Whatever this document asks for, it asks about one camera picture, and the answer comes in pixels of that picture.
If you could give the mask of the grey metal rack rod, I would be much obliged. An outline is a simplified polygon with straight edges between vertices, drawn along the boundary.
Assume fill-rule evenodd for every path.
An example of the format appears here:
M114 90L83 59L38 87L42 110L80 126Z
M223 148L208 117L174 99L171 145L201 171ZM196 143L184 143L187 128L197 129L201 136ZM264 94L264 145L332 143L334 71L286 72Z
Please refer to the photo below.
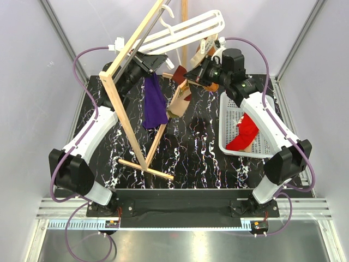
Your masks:
M112 76L115 72L111 71L111 69L118 69L118 67L122 64L124 60L126 62L123 64L123 67L117 73L116 77L113 79L113 83L116 84L121 75L126 70L128 64L131 62L133 57L138 52L139 48L142 46L153 27L156 25L158 20L161 18L163 14L163 5L168 5L171 0L168 1L156 1L154 6L151 8L149 13L143 19L141 24L138 26L136 31L133 33L129 41L126 43L124 49L120 51L116 59L113 61L113 65L111 65L108 69L110 71L110 75Z

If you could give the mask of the purple sock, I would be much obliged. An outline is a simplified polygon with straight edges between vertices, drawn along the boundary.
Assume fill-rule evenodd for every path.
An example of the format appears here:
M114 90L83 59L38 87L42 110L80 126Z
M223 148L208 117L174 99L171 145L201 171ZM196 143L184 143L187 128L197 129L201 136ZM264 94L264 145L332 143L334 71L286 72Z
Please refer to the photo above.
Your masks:
M166 100L162 94L156 73L145 78L144 121L145 129L153 129L168 122Z

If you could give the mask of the white perforated plastic basket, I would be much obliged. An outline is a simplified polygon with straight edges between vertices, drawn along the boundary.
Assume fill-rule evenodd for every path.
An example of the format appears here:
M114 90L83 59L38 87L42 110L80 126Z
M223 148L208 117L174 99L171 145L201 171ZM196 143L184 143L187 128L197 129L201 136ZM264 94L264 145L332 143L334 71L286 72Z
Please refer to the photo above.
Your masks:
M259 132L252 143L250 152L227 150L226 145L229 144L238 134L238 121L244 112L233 100L231 100L226 92L220 95L219 105L219 148L225 155L250 158L271 158L269 145L264 136Z

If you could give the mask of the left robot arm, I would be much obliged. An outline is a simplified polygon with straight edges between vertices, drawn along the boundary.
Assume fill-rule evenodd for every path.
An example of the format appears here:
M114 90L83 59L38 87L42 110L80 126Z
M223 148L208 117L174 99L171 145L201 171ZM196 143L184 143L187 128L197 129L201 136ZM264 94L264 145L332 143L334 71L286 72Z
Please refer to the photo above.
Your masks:
M155 71L167 59L167 55L145 55L138 52L127 66L118 83L121 85L122 105L128 105L127 93L140 78L155 78ZM104 216L114 216L121 211L117 193L99 183L89 167L91 157L107 134L118 122L118 116L105 91L99 100L92 100L94 112L78 135L61 150L53 149L49 153L51 173L50 197L55 197L53 188L58 187L72 193L72 197L81 197L89 207Z

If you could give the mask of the wooden drying rack frame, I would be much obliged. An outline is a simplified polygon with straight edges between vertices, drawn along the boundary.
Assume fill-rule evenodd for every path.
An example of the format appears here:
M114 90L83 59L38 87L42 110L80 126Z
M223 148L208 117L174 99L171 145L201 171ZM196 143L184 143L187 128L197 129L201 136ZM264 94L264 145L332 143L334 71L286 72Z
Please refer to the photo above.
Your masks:
M125 134L127 135L127 138L132 146L133 152L135 153L135 156L139 162L138 164L135 164L135 163L123 160L123 159L119 159L118 160L119 163L126 165L128 167L134 168L134 169L142 170L144 172L150 173L150 174L155 175L155 176L159 176L159 177L162 177L165 179L173 180L174 177L172 175L168 175L168 174L165 174L163 172L149 168L149 166L153 160L155 151L156 151L157 147L159 146L160 139L161 139L163 132L166 128L166 124L162 124L159 127L158 132L155 136L155 139L152 143L152 146L148 152L148 155L147 155L147 157L144 157L142 152L141 152L139 143L136 140L135 133L133 132L132 126L131 126L129 119L127 117L127 113L125 111L125 108L122 104L121 97L117 91L117 86L116 86L116 84L113 83L113 78L110 75L110 71L108 71L108 70L101 71L99 73L99 77L100 77L101 81L103 82L104 89L105 89L105 91L106 91L106 93L111 101L111 104L113 105L113 108L118 116L118 119L119 119L119 121L120 121L120 123L125 131Z

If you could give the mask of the orange sock with cream cuff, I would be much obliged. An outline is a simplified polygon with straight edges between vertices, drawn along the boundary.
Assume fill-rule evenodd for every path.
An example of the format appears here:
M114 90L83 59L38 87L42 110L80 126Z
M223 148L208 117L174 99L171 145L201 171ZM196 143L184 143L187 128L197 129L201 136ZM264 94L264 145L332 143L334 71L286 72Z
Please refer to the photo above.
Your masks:
M201 43L199 44L196 53L190 60L190 65L192 69L194 69L196 66L198 66L201 61L205 58L206 55L212 56L215 53L215 44L214 42L218 39L218 34L211 35L207 38L201 39L200 41L205 40L205 47L204 52L201 52L203 50Z

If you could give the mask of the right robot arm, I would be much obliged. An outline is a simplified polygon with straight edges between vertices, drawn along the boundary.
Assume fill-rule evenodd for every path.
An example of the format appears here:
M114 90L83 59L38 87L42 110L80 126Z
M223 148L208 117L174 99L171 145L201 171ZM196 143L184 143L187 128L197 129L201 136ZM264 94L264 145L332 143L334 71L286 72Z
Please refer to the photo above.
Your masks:
M265 216L283 186L306 169L311 143L307 139L300 140L287 129L265 100L263 88L246 75L241 50L225 49L220 58L206 56L184 77L202 86L212 83L222 86L227 96L251 118L267 140L273 156L263 167L263 179L247 200L230 204L233 217Z

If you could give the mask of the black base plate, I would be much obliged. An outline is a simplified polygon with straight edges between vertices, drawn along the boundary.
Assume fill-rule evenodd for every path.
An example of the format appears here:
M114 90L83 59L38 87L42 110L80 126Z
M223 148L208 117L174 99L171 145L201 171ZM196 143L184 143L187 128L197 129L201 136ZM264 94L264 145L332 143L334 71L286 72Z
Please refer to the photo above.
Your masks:
M266 212L251 214L240 209L250 189L118 189L116 194L122 213L114 216L120 218L121 228L151 230L239 227L242 218L279 218L285 200L280 196Z

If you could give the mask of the beige striped sock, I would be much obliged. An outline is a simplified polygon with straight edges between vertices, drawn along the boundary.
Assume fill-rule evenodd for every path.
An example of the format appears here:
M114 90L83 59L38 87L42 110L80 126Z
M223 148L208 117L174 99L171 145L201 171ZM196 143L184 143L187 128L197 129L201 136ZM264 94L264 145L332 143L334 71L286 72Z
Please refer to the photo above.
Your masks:
M190 86L187 79L184 77L184 74L186 73L187 70L179 65L172 77L172 80L178 84L179 92L167 108L167 113L171 118L182 117L191 101Z

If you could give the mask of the red sock in basket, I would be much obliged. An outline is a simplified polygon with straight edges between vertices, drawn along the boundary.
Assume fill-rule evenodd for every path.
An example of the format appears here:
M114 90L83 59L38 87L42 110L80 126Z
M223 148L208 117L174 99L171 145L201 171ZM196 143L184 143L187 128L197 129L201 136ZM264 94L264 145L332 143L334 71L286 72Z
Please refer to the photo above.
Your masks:
M226 145L226 149L230 151L251 152L253 142L258 135L259 129L253 120L244 114L238 124L238 135Z

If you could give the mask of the black marble pattern mat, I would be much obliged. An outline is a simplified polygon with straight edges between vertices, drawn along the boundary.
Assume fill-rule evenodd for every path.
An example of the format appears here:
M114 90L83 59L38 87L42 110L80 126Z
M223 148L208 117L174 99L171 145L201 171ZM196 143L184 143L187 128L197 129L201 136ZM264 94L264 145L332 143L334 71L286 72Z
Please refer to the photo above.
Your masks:
M120 124L94 151L89 167L107 188L200 189L254 188L264 176L267 158L225 155L219 148L219 105L223 89L208 92L191 86L192 100L181 118L171 120L160 139L150 168L174 177L159 176L120 164L137 158Z

